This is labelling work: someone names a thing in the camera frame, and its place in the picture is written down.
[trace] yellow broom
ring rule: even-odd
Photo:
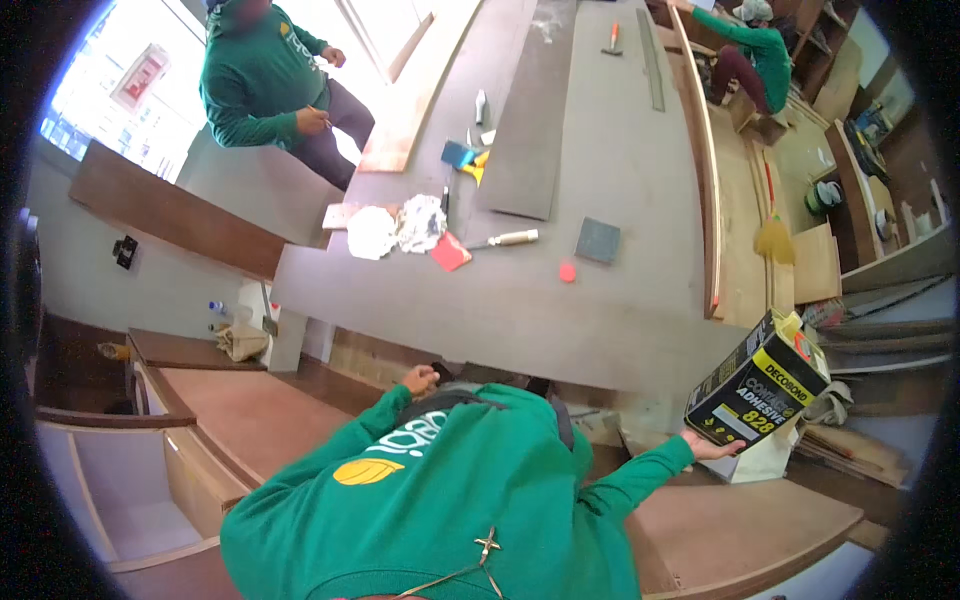
[[[770,190],[770,214],[754,236],[754,252],[760,256],[773,258],[781,265],[792,265],[797,258],[793,252],[793,243],[790,241],[790,232],[786,228],[786,223],[777,214],[774,183],[770,177],[770,165],[767,163],[766,156],[763,157],[763,166],[767,170],[767,188]]]

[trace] yellow and black can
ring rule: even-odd
[[[770,309],[690,394],[686,424],[717,445],[749,448],[806,408],[829,384],[824,352],[800,331],[797,313]]]

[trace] workbench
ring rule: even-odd
[[[440,162],[446,140],[463,142],[473,125],[478,88],[489,101],[486,129],[496,127],[528,32],[542,36],[549,51],[551,33],[574,27],[560,18],[534,17],[536,4],[484,0],[406,170],[358,172],[345,202],[440,197],[450,181],[450,230],[461,241],[529,228],[540,230],[540,240],[477,251],[472,262],[446,273],[428,256],[397,250],[378,261],[354,258],[346,233],[338,231],[326,250],[286,246],[272,300],[451,361],[650,397],[685,397],[747,330],[704,319],[704,238],[693,154],[656,35],[665,111],[652,106],[637,9],[654,28],[643,2],[578,3],[564,118],[556,123],[563,140],[548,221],[480,208],[473,202],[473,177]],[[600,52],[614,21],[620,24],[621,57]],[[474,128],[474,139],[479,133]],[[497,150],[494,141],[491,166]],[[524,177],[524,164],[498,168]],[[621,229],[613,264],[573,257],[587,216]],[[574,283],[558,277],[565,261],[577,268]]]

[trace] worker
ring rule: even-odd
[[[340,68],[343,51],[297,27],[271,0],[206,0],[200,94],[221,146],[275,145],[342,191],[355,169],[332,127],[367,145],[373,117],[315,56]]]
[[[414,368],[227,514],[221,553],[244,597],[637,600],[624,518],[744,445],[685,429],[584,485],[590,444],[558,400],[502,384],[433,393],[437,380]]]
[[[791,18],[774,19],[774,11],[765,0],[744,0],[733,9],[733,15],[746,23],[739,27],[694,7],[686,0],[667,0],[678,9],[691,11],[693,17],[740,47],[726,45],[717,53],[710,78],[707,99],[720,106],[727,95],[727,86],[736,78],[747,92],[758,112],[776,114],[786,106],[790,89],[790,55],[787,43],[793,45],[796,28]]]

